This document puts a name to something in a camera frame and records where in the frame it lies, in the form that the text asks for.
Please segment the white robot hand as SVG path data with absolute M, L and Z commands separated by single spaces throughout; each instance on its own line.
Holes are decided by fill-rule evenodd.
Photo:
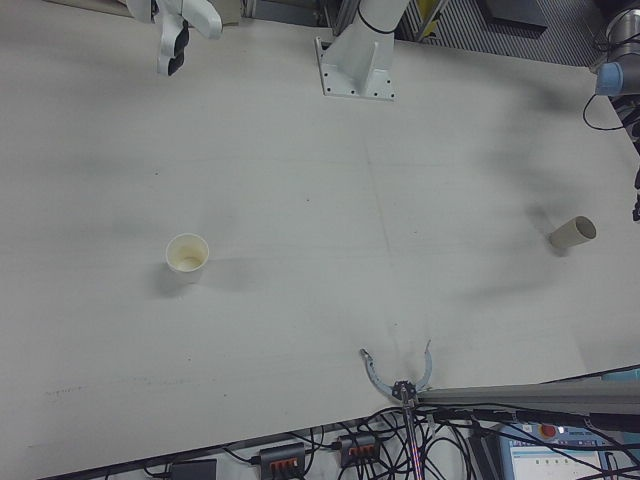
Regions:
M 126 0 L 125 5 L 134 19 L 158 27 L 156 70 L 166 77 L 172 76 L 184 64 L 190 27 L 207 39 L 218 39 L 222 35 L 221 16 L 209 1 Z

